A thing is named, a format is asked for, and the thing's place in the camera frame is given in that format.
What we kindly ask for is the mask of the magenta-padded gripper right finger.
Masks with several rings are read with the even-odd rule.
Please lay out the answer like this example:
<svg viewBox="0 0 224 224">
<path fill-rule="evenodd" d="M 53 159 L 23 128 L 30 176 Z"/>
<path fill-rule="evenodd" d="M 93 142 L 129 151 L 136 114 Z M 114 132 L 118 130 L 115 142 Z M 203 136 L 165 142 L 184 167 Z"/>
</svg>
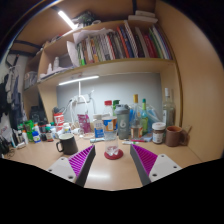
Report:
<svg viewBox="0 0 224 224">
<path fill-rule="evenodd" d="M 167 155 L 156 155 L 138 145 L 130 146 L 130 154 L 143 186 L 181 170 Z"/>
</svg>

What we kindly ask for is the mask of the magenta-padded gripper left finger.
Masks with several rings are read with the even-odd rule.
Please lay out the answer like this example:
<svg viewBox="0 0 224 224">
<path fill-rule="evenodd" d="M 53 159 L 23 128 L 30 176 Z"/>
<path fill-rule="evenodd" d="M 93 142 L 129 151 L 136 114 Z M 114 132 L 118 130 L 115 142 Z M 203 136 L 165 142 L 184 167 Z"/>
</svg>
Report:
<svg viewBox="0 0 224 224">
<path fill-rule="evenodd" d="M 95 155 L 95 146 L 91 145 L 69 158 L 59 158 L 47 171 L 83 187 Z"/>
</svg>

